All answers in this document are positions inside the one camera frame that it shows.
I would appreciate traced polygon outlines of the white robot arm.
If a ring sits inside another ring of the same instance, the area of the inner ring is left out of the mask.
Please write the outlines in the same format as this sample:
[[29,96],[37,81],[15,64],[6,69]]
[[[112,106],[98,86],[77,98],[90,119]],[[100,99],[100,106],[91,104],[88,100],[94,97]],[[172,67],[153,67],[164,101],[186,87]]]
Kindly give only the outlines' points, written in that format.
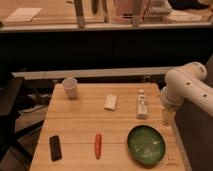
[[166,86],[161,90],[163,124],[170,125],[175,112],[187,99],[213,118],[213,88],[206,85],[206,67],[191,62],[169,70],[165,75]]

